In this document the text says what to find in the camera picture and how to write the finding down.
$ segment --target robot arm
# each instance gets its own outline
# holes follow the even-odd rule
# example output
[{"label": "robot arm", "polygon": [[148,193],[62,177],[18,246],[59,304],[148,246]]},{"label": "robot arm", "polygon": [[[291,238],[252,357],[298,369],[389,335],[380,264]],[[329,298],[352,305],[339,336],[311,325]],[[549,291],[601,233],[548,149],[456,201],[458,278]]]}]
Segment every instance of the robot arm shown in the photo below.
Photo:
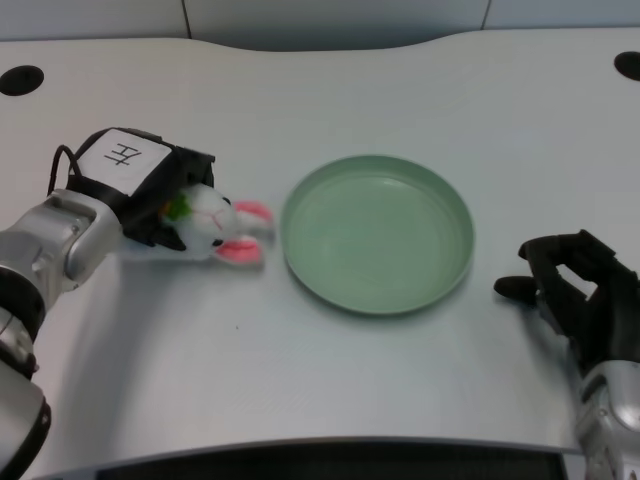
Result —
[{"label": "robot arm", "polygon": [[136,130],[99,132],[77,158],[70,155],[67,189],[53,191],[0,232],[1,480],[20,478],[51,424],[45,397],[30,381],[38,368],[33,344],[47,311],[91,276],[123,233],[185,250],[158,211],[182,188],[213,187],[213,157]]},{"label": "robot arm", "polygon": [[31,463],[51,421],[42,392],[29,381],[45,314],[91,276],[121,232],[104,203],[68,190],[55,191],[0,232],[0,472],[7,478],[19,478]]},{"label": "robot arm", "polygon": [[[640,477],[640,283],[615,252],[590,233],[526,242],[520,257],[532,277],[499,279],[496,292],[538,307],[569,338],[582,376],[576,437],[587,478]],[[590,298],[564,280],[565,265],[598,288]]]}]

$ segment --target white table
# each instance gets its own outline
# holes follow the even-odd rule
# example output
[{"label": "white table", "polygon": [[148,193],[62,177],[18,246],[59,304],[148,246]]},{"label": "white table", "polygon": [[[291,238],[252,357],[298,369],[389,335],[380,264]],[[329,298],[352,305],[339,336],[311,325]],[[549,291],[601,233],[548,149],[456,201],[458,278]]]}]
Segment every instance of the white table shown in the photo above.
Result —
[{"label": "white table", "polygon": [[437,306],[354,318],[264,272],[107,260],[36,343],[54,425],[28,477],[281,439],[390,436],[575,451],[565,344],[496,299],[516,252],[586,228],[640,268],[640,30],[478,32],[393,50],[259,53],[186,40],[0,44],[0,225],[41,201],[58,144],[131,126],[218,158],[228,196],[279,211],[312,169],[420,162],[475,219],[472,271]]}]

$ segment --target stuffed bunny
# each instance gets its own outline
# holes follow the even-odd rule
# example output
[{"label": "stuffed bunny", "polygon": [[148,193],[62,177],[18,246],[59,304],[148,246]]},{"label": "stuffed bunny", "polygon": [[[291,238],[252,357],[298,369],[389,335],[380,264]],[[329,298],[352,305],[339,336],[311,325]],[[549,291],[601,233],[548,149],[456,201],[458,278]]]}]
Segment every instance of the stuffed bunny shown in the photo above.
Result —
[{"label": "stuffed bunny", "polygon": [[121,256],[129,260],[205,260],[216,257],[237,265],[263,261],[262,249],[250,234],[271,235],[273,216],[258,202],[231,203],[218,191],[198,184],[184,189],[160,212],[187,250],[148,247],[125,239]]}]

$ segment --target green plate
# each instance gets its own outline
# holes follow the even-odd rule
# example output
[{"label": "green plate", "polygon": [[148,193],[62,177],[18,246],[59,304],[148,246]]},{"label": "green plate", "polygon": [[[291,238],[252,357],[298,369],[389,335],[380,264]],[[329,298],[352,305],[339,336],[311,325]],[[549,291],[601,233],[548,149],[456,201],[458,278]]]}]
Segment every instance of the green plate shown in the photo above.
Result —
[{"label": "green plate", "polygon": [[473,224],[460,195],[420,165],[349,157],[291,193],[284,253],[312,292],[348,310],[402,313],[446,295],[464,277]]}]

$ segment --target wall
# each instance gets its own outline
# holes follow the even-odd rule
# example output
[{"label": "wall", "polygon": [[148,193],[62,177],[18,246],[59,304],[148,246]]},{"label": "wall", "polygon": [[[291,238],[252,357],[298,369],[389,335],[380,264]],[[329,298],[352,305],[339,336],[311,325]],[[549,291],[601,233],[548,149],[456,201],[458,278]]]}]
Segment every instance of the wall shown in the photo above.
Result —
[{"label": "wall", "polygon": [[249,49],[332,50],[482,28],[591,26],[640,26],[640,1],[0,0],[0,40],[192,36]]}]

